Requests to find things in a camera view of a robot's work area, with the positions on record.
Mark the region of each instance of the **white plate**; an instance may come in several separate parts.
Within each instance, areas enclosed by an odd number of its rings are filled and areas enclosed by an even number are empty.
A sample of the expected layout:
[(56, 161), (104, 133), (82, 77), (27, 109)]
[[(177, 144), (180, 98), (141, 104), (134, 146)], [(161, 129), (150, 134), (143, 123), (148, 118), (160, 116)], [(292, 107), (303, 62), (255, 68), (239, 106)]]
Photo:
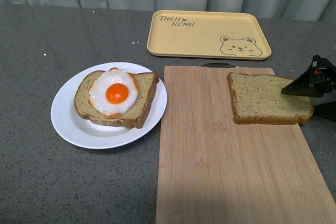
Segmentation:
[(88, 68), (72, 77), (56, 94), (51, 106), (51, 121), (57, 133), (71, 144), (89, 149), (107, 149), (131, 143), (150, 131), (161, 119), (167, 105), (167, 91), (160, 79), (151, 110), (141, 129), (93, 124), (80, 118), (74, 106), (75, 93), (86, 75), (112, 67), (131, 73), (152, 72), (133, 63), (111, 62)]

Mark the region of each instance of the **yellow tray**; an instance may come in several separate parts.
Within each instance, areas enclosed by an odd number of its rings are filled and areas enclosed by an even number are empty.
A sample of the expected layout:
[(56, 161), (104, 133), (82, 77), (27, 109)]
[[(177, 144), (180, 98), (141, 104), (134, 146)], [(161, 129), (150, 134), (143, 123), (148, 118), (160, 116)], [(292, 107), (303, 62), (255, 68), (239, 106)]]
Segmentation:
[(147, 49), (169, 57), (264, 60), (271, 54), (254, 16), (185, 10), (153, 14)]

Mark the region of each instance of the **toast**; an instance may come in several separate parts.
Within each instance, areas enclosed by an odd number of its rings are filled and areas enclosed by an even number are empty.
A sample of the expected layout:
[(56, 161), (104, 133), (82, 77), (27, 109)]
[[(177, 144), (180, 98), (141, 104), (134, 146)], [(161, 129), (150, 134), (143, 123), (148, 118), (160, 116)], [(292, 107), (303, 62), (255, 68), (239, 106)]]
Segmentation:
[(310, 97), (281, 94), (292, 79), (232, 72), (227, 79), (236, 124), (306, 123), (313, 114)]
[(156, 84), (159, 82), (158, 74), (155, 72), (133, 74), (139, 87), (138, 98), (125, 114), (112, 119), (106, 117), (89, 104), (89, 89), (102, 73), (104, 71), (94, 71), (82, 80), (76, 91), (74, 100), (77, 114), (94, 124), (142, 128), (156, 93)]

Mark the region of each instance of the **wooden cutting board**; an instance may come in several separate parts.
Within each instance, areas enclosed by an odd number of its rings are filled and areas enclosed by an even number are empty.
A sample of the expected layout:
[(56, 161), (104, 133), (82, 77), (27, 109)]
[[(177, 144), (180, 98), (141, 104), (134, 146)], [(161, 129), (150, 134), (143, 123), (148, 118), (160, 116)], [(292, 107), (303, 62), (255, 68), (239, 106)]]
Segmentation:
[(298, 124), (237, 125), (229, 72), (167, 66), (156, 223), (336, 223), (336, 204)]

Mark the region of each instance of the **speckled countertop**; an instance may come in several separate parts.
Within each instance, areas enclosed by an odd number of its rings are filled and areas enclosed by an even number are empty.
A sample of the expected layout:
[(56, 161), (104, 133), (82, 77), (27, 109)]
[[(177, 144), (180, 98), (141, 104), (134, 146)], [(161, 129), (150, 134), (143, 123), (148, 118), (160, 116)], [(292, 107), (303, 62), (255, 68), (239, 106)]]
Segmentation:
[[(210, 59), (151, 55), (152, 12), (0, 4), (0, 223), (155, 223), (160, 123), (123, 147), (87, 150), (54, 130), (50, 108), (77, 73), (126, 61), (156, 71)], [(313, 55), (336, 64), (336, 24), (258, 19), (272, 49), (264, 61), (297, 78)], [(336, 92), (314, 103), (336, 100)], [(336, 123), (316, 116), (301, 126), (336, 199)]]

